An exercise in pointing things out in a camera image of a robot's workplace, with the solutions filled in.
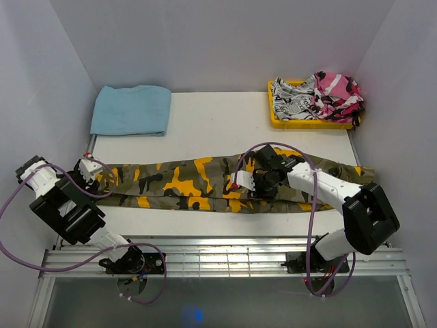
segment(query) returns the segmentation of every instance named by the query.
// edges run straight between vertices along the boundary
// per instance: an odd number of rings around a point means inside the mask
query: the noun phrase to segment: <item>white table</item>
[[[263,92],[173,94],[164,137],[96,138],[93,154],[110,164],[146,164],[243,153],[264,141],[356,165],[343,130],[278,130]],[[125,236],[305,236],[309,213],[237,214],[102,206],[108,228]],[[318,212],[313,234],[343,226],[335,210]]]

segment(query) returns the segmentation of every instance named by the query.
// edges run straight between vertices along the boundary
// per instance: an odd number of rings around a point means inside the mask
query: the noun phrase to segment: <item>yellow basket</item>
[[[270,121],[272,121],[272,126],[274,128],[336,128],[340,130],[348,130],[352,128],[352,123],[334,123],[323,120],[290,120],[281,121],[278,120],[273,111],[273,97],[272,97],[272,83],[274,81],[268,82],[268,101],[270,104]],[[298,86],[304,83],[304,81],[287,81],[288,83]]]

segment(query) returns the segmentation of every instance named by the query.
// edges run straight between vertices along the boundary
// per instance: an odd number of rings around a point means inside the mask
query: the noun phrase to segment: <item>white wall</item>
[[[15,169],[39,154],[71,168],[84,150],[96,90],[48,0],[0,0],[0,204]],[[55,234],[28,208],[28,188],[0,221],[1,242],[41,264]],[[38,272],[0,255],[0,327],[26,327]]]
[[[437,2],[396,0],[355,76],[367,115],[354,134],[363,165],[375,167],[401,229],[428,327],[437,327]]]
[[[265,91],[352,74],[394,0],[50,0],[98,89]]]

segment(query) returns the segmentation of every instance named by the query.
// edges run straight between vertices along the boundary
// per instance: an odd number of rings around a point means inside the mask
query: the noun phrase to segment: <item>glass panel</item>
[[[337,286],[344,281],[336,278]],[[151,298],[160,279],[149,279]],[[302,292],[290,295],[280,292]],[[329,299],[302,279],[169,279],[154,305],[118,297],[116,278],[57,278],[44,327],[411,327],[396,277],[353,277]]]

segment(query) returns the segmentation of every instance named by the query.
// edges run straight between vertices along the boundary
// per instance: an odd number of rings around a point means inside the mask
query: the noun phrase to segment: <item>pink camouflage cloth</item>
[[[317,72],[310,110],[319,120],[358,126],[358,115],[364,111],[360,86],[352,77]]]

